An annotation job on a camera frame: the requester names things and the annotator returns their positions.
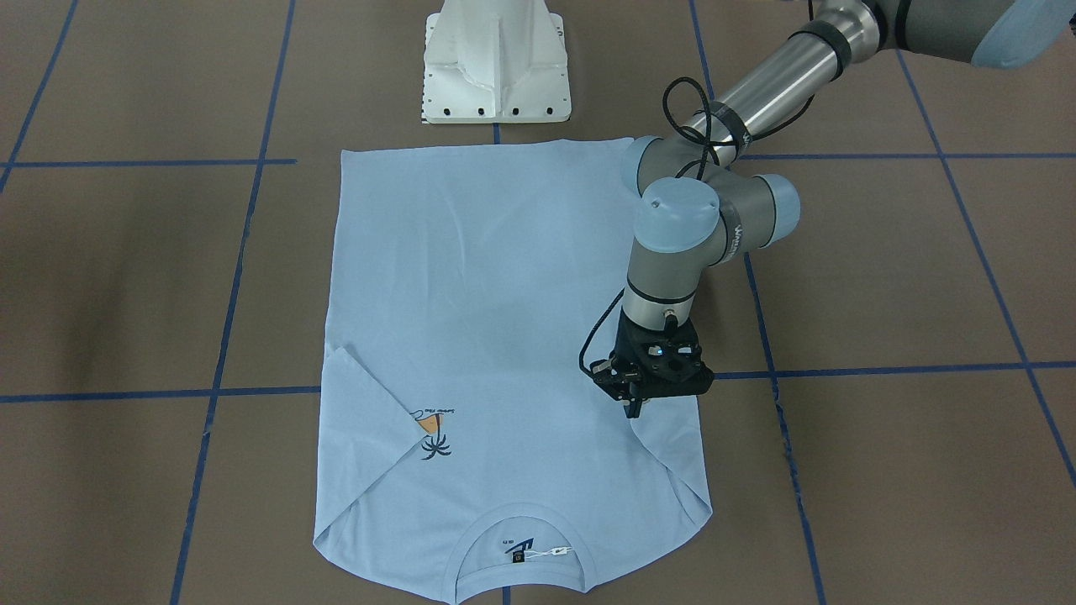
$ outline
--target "white plastic bracket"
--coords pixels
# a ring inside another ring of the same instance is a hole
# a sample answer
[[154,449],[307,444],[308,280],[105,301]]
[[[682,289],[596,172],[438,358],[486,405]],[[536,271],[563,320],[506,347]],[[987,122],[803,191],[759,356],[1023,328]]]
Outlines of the white plastic bracket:
[[571,115],[564,19],[544,0],[445,0],[426,19],[422,119],[564,122]]

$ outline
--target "folded sleeve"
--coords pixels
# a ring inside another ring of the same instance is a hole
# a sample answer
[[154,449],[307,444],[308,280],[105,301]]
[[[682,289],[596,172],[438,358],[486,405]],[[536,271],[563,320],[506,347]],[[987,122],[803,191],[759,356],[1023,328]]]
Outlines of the folded sleeve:
[[322,368],[316,539],[411,451],[425,431],[343,348]]

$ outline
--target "light blue joint cap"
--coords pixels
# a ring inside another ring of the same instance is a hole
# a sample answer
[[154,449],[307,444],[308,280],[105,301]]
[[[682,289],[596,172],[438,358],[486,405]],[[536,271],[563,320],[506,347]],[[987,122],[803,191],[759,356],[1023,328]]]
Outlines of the light blue joint cap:
[[620,177],[633,194],[639,194],[639,163],[642,161],[642,154],[647,153],[647,147],[656,140],[657,137],[640,137],[627,145],[627,150],[621,157]]
[[769,185],[774,194],[774,235],[766,245],[788,236],[799,224],[799,192],[791,181],[780,174],[759,174],[759,178]]
[[1076,13],[1076,0],[1016,0],[990,28],[972,65],[1016,69],[1042,55]]
[[659,179],[642,192],[635,239],[653,252],[672,254],[706,241],[721,219],[718,192],[695,179]]

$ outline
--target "white mounting plate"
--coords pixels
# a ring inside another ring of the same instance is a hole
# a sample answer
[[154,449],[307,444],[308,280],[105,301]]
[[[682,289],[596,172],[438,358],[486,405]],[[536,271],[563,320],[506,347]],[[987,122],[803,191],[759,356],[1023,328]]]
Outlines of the white mounting plate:
[[[561,52],[565,52],[564,19],[556,14],[546,14],[552,19]],[[426,19],[427,48],[440,15],[435,13]],[[498,57],[487,59],[500,60]],[[427,62],[425,67],[422,98],[424,124],[550,123],[564,122],[571,116],[566,61],[560,66],[532,65],[514,84],[501,86],[500,90],[475,82],[458,64]]]

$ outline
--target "light blue t-shirt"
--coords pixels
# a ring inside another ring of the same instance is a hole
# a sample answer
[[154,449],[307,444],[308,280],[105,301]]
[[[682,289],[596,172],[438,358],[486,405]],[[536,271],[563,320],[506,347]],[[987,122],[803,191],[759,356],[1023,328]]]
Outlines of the light blue t-shirt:
[[450,604],[511,585],[585,592],[709,519],[695,397],[629,421],[577,367],[624,285],[628,143],[342,154],[314,523],[326,559]]

